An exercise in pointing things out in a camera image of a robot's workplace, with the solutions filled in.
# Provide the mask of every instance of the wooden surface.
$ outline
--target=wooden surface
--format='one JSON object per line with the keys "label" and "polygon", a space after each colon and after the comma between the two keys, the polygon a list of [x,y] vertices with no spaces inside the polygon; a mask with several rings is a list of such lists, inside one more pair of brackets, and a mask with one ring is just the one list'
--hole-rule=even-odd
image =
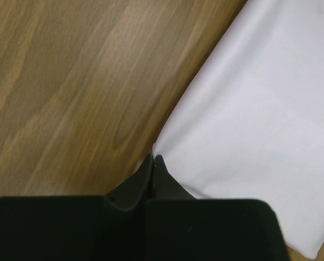
{"label": "wooden surface", "polygon": [[0,196],[120,184],[244,3],[0,0]]}

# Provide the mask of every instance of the wooden table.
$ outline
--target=wooden table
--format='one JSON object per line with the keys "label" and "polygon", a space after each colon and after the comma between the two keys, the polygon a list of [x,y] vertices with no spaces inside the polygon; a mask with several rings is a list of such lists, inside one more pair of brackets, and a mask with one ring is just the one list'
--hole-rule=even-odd
{"label": "wooden table", "polygon": [[0,196],[124,181],[244,3],[0,0]]}

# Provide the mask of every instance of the white fabric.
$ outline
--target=white fabric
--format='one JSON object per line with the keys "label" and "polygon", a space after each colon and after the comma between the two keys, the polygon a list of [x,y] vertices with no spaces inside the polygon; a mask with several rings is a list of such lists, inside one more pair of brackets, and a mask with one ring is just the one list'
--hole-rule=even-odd
{"label": "white fabric", "polygon": [[258,198],[288,245],[324,240],[324,1],[249,0],[154,145],[198,198]]}

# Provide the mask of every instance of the black object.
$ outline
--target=black object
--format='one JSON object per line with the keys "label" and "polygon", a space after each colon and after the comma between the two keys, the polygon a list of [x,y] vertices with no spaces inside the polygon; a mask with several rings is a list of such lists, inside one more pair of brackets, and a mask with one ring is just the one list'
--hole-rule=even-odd
{"label": "black object", "polygon": [[1,197],[0,260],[289,260],[257,200],[195,200],[147,156],[106,196]]}

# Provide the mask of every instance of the folded cloth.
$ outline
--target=folded cloth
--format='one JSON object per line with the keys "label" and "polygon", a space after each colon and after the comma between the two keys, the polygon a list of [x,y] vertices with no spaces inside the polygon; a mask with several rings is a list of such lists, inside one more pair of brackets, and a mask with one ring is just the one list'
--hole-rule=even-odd
{"label": "folded cloth", "polygon": [[154,145],[197,198],[258,198],[288,245],[324,241],[324,1],[249,0]]}

